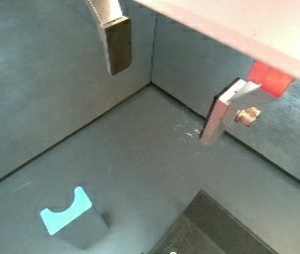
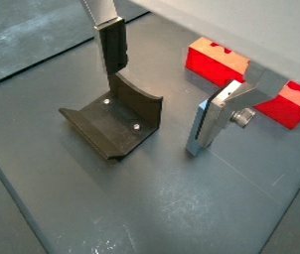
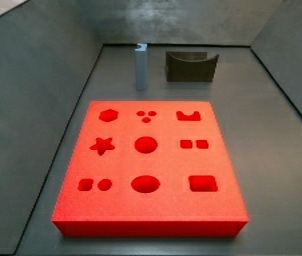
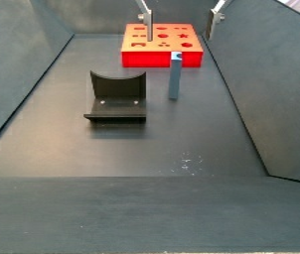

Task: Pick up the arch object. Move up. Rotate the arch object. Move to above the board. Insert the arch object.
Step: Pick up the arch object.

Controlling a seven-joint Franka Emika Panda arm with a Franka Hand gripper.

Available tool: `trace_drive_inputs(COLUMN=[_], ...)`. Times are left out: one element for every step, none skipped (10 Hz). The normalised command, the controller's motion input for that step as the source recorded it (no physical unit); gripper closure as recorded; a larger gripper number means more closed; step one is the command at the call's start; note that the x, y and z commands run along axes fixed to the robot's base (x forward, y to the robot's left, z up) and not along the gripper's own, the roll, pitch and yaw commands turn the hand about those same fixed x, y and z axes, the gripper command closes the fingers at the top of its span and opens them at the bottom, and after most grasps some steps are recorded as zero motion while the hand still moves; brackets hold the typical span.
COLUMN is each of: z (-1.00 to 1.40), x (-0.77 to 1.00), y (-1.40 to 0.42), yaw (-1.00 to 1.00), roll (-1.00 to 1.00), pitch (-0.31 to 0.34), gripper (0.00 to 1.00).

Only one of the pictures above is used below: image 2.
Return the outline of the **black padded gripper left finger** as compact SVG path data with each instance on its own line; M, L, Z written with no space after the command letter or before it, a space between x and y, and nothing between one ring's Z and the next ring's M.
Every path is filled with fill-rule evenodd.
M116 14L112 0L79 0L79 2L92 23L105 74L112 75L127 65L124 19Z

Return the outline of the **silver blue gripper right finger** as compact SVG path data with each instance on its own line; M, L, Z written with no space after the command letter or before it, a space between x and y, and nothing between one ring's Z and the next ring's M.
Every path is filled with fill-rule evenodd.
M255 62L243 72L243 82L231 80L199 104L186 150L196 156L211 145L229 123L243 128L254 116L250 107L270 100L288 78Z

